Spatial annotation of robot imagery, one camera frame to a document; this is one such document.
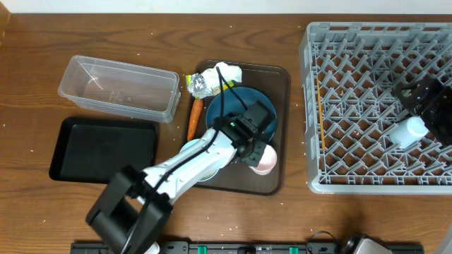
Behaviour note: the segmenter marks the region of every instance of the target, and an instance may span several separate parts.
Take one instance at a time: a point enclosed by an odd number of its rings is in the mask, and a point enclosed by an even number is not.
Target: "blue plate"
[[[254,104],[257,101],[262,102],[267,108],[269,108],[276,116],[276,110],[273,106],[273,103],[262,93],[258,90],[248,88],[248,87],[234,87],[234,92],[239,95],[239,97],[244,101],[245,105],[249,108],[252,104]],[[217,95],[215,99],[210,103],[209,108],[207,109],[206,114],[206,125],[207,128],[212,127],[213,125],[213,119],[220,116],[220,106],[221,106],[221,95]],[[242,103],[231,93],[231,91],[226,90],[223,93],[223,96],[225,97],[225,112],[224,115],[232,112],[237,113],[244,113],[245,109],[242,106]],[[272,123],[267,127],[265,130],[262,138],[263,141],[270,141],[273,135],[276,131],[277,126],[277,119],[273,120]]]

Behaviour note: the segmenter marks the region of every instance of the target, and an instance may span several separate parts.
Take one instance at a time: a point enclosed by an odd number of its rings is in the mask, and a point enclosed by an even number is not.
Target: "wooden table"
[[[307,187],[298,44],[312,21],[451,22],[451,16],[12,15],[0,48],[0,253],[68,253],[97,240],[85,216],[102,185],[48,176],[61,122],[108,115],[58,96],[77,54],[193,73],[204,59],[281,66],[292,76],[285,182],[270,198],[192,188],[165,234],[192,241],[305,241],[326,230],[420,241],[432,253],[452,223],[452,197],[316,195]],[[178,152],[189,94],[161,124],[157,161]]]

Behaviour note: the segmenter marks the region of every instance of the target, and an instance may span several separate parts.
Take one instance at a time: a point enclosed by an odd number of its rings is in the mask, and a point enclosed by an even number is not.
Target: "carrot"
[[[204,101],[202,99],[195,99],[191,108],[189,134],[187,135],[187,141],[192,140],[195,137],[196,128],[198,127],[199,118],[203,111]]]

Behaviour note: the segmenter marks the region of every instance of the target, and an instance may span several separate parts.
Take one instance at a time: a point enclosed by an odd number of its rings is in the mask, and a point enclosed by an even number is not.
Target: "clear plastic container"
[[[84,109],[170,123],[179,103],[171,71],[86,56],[69,62],[58,93]]]

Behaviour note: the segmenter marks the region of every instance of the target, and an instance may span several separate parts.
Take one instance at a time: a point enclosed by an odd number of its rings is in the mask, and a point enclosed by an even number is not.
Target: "gray dish rack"
[[[428,75],[452,84],[452,24],[311,23],[299,59],[313,192],[452,194],[452,146],[431,133],[404,150],[388,138],[410,116],[394,85]]]

